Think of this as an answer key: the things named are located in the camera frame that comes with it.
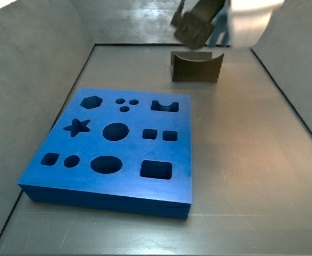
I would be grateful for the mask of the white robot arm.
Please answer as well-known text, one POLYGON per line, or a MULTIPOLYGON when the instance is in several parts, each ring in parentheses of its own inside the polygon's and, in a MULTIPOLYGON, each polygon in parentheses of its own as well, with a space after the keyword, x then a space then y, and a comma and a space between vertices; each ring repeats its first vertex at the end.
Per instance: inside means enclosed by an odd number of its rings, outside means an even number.
POLYGON ((228 0, 230 45, 252 47, 267 28, 272 12, 284 0, 228 0))

